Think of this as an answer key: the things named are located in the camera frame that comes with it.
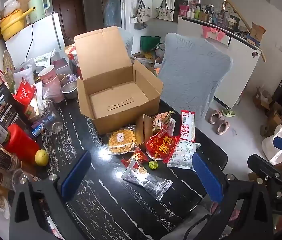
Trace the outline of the small red cartoon snack packet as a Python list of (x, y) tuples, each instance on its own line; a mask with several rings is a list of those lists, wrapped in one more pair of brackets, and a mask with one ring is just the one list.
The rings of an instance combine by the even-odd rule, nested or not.
[(129, 159), (121, 159), (121, 163), (125, 167), (128, 167), (133, 159), (136, 159), (134, 168), (137, 168), (139, 164), (143, 164), (144, 162), (149, 161), (148, 157), (145, 155), (145, 153), (142, 150), (135, 150), (133, 155)]

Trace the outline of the open cardboard box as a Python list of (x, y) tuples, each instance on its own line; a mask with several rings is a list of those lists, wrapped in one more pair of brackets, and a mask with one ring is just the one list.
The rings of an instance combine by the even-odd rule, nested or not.
[(163, 83), (131, 60), (118, 27), (77, 35), (74, 42), (82, 75), (77, 80), (80, 112), (99, 134), (158, 112)]

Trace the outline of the green slipper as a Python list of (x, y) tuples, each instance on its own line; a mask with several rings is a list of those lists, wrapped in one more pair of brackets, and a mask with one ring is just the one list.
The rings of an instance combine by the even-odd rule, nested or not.
[(228, 118), (236, 116), (236, 113), (228, 107), (225, 107), (225, 109), (222, 110), (222, 114)]

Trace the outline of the white patterned snack pouch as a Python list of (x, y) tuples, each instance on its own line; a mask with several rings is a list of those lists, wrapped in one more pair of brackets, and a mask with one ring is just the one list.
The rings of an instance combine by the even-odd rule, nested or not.
[(194, 171), (192, 157), (196, 150), (201, 146), (198, 142), (180, 140), (175, 148), (172, 157), (167, 163), (167, 167), (176, 167), (184, 170)]

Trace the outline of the silver foil snack packet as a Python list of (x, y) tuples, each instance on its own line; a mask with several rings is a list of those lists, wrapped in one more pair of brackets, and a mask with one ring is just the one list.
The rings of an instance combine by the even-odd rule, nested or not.
[(132, 158), (121, 178), (124, 181), (141, 186), (158, 202), (173, 184), (173, 181), (171, 180), (163, 179), (149, 173), (136, 158)]

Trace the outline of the pink slipper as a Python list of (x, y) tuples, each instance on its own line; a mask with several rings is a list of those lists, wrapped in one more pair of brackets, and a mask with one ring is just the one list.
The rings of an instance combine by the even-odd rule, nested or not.
[(228, 131), (229, 128), (230, 128), (230, 123), (227, 120), (223, 119), (220, 121), (219, 126), (216, 129), (216, 133), (218, 135), (223, 135), (225, 132)]
[(211, 116), (208, 119), (208, 122), (212, 125), (216, 124), (218, 120), (222, 117), (222, 112), (218, 109), (212, 111)]

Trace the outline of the black printed box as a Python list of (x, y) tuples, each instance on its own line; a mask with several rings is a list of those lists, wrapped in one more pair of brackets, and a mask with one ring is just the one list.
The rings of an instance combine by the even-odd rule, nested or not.
[(24, 107), (14, 99), (4, 83), (0, 85), (0, 121), (6, 128), (16, 123), (28, 136), (32, 136), (31, 123), (24, 114)]

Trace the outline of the pink slipper far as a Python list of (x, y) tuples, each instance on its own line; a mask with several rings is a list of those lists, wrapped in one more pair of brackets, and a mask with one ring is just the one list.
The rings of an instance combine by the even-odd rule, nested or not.
[(216, 124), (218, 120), (222, 117), (222, 112), (218, 109), (212, 111), (211, 116), (208, 119), (208, 122), (212, 125)]

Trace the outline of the grey leaf-pattern covered chair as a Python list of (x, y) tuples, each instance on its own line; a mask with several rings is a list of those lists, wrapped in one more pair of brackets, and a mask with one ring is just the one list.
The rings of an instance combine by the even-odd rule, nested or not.
[(195, 112), (195, 120), (201, 121), (232, 64), (230, 56), (204, 38), (168, 33), (158, 74), (161, 99), (177, 112)]

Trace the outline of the yellow pot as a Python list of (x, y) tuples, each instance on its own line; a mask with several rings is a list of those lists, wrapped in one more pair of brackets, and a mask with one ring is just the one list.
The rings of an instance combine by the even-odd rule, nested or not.
[(1, 19), (0, 29), (3, 39), (8, 41), (11, 37), (24, 29), (24, 18), (34, 10), (35, 7), (32, 7), (25, 12), (22, 12), (21, 9), (15, 9), (8, 16)]

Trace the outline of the clear glass measuring jug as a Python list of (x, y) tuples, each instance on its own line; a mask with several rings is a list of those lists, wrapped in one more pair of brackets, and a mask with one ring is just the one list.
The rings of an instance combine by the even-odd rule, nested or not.
[(40, 132), (44, 137), (51, 137), (63, 129), (63, 120), (52, 101), (45, 101), (35, 111), (40, 122)]

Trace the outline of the green bag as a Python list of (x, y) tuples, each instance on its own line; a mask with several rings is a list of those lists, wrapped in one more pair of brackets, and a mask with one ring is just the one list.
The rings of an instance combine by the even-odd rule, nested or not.
[(140, 37), (140, 50), (142, 52), (149, 52), (155, 50), (157, 45), (160, 43), (160, 36), (141, 36)]

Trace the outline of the white refrigerator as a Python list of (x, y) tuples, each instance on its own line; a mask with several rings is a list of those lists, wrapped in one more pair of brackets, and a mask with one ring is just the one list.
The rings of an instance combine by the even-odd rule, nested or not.
[(5, 44), (15, 67), (51, 51), (56, 53), (56, 58), (66, 57), (58, 13), (50, 14), (25, 27)]

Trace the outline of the small brown cardboard box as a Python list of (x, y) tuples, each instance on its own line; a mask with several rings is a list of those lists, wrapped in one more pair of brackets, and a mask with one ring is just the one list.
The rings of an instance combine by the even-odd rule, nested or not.
[(152, 118), (143, 114), (136, 121), (135, 137), (137, 146), (145, 150), (145, 143), (153, 136)]

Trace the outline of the dark brown door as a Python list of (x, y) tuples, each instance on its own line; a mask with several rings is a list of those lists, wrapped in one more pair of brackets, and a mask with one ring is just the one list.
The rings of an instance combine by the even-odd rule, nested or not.
[(52, 5), (59, 14), (65, 45), (73, 44), (76, 35), (87, 31), (83, 0), (52, 0)]

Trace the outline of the steel bowl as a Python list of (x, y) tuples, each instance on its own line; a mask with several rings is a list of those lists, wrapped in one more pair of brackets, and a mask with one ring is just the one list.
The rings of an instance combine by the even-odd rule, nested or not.
[(76, 99), (78, 97), (77, 82), (71, 81), (66, 83), (61, 89), (63, 95), (67, 99)]

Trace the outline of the packaged yellow waffles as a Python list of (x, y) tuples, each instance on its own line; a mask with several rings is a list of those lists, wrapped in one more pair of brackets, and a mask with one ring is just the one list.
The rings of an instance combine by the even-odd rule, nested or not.
[(134, 130), (125, 128), (113, 132), (108, 140), (108, 149), (112, 154), (125, 154), (136, 149), (136, 137)]

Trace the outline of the woven round mat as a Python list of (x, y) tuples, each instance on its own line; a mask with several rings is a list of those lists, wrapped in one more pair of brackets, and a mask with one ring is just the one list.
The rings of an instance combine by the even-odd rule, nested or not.
[(9, 85), (9, 87), (14, 87), (13, 73), (15, 68), (11, 55), (7, 50), (3, 52), (2, 65), (2, 70), (6, 83)]

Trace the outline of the red white long snack packet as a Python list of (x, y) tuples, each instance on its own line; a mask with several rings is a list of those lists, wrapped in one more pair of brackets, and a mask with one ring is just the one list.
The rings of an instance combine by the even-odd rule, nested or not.
[(195, 142), (195, 112), (181, 110), (180, 139)]

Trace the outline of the clear jar amber contents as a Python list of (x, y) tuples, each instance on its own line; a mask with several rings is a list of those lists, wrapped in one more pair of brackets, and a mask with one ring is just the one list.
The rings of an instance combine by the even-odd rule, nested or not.
[(21, 168), (16, 169), (12, 174), (11, 184), (13, 191), (16, 192), (16, 186), (19, 185), (22, 178), (27, 178), (30, 182), (40, 181), (41, 179), (31, 173), (28, 173)]

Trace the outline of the brown green meat snack packet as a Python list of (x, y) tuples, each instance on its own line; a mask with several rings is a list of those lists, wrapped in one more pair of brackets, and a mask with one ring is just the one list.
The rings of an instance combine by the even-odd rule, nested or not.
[(162, 128), (166, 127), (169, 124), (173, 114), (174, 111), (168, 111), (157, 114), (152, 122), (152, 130), (154, 132), (159, 132)]

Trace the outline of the red plastic container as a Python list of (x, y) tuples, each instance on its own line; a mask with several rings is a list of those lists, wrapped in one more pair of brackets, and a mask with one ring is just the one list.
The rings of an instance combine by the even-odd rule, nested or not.
[(4, 144), (4, 148), (15, 154), (21, 161), (35, 165), (35, 155), (40, 150), (36, 141), (30, 138), (17, 124), (8, 127), (9, 140)]

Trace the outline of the pink rose cone packet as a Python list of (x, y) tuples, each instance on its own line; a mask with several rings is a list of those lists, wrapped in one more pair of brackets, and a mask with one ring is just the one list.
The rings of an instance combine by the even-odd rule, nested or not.
[(175, 125), (176, 125), (176, 120), (174, 118), (171, 118), (166, 128), (169, 136), (173, 136)]

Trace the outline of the white tote bag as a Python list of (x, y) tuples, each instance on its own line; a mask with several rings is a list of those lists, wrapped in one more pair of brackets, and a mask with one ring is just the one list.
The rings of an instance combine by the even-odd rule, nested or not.
[(136, 30), (145, 29), (149, 20), (151, 20), (151, 9), (145, 6), (143, 0), (137, 0), (136, 8), (131, 5), (130, 23), (134, 24)]
[(173, 21), (174, 10), (168, 8), (166, 0), (162, 0), (161, 5), (156, 8), (156, 17), (159, 20)]

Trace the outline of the green lollipop yellow stick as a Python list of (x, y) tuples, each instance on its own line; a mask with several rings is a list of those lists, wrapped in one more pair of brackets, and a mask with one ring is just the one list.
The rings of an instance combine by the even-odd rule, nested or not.
[(149, 161), (149, 163), (148, 163), (148, 166), (151, 170), (156, 170), (158, 168), (158, 163), (157, 163), (157, 160), (156, 160), (157, 153), (158, 152), (155, 153), (154, 158), (151, 161)]

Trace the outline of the white tote bag left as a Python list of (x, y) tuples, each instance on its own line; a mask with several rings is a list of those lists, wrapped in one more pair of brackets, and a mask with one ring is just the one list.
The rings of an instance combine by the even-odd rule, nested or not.
[(130, 23), (134, 24), (136, 30), (145, 29), (149, 20), (151, 20), (151, 9), (145, 6), (143, 0), (137, 0), (136, 8), (131, 5)]

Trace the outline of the red gold-lettered snack packet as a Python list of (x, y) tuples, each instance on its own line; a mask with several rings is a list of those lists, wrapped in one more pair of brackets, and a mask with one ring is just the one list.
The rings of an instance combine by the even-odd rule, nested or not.
[(169, 135), (167, 130), (162, 128), (145, 143), (146, 152), (152, 159), (156, 158), (167, 164), (171, 159), (179, 140), (179, 136)]

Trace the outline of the pink paper cup stack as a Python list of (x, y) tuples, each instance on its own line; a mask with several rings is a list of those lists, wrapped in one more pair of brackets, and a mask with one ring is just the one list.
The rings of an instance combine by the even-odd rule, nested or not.
[(61, 84), (54, 65), (45, 67), (38, 73), (42, 81), (42, 98), (60, 103), (64, 100)]

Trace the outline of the white tote bag right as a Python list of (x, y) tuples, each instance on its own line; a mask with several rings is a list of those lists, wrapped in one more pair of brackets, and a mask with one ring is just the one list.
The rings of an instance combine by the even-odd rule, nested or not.
[(168, 8), (166, 0), (162, 0), (161, 5), (156, 8), (156, 17), (159, 20), (173, 21), (174, 10)]

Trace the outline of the pink slipper near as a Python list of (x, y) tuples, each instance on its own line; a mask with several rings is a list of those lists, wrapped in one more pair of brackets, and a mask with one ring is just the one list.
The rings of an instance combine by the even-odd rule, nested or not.
[(216, 129), (216, 133), (218, 135), (223, 135), (225, 132), (228, 131), (229, 128), (230, 128), (230, 123), (227, 120), (223, 119), (220, 121), (219, 126)]

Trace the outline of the red foil bag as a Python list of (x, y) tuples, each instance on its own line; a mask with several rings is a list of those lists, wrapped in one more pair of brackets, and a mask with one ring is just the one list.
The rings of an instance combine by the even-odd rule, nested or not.
[(16, 94), (13, 95), (13, 97), (17, 102), (27, 107), (35, 96), (36, 91), (37, 89), (35, 88), (35, 86), (30, 85), (27, 80), (22, 78), (19, 88)]

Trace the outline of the yellow lemon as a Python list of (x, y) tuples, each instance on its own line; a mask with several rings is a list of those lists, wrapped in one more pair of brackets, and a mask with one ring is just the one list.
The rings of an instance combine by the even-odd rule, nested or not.
[(45, 150), (38, 150), (35, 154), (35, 163), (38, 166), (44, 167), (49, 162), (49, 154)]

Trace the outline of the light green electric kettle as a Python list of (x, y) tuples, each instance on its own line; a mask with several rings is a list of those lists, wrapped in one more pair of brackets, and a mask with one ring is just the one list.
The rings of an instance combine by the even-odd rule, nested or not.
[(30, 23), (46, 17), (46, 10), (50, 8), (50, 0), (29, 0), (28, 8), (34, 10), (29, 14)]

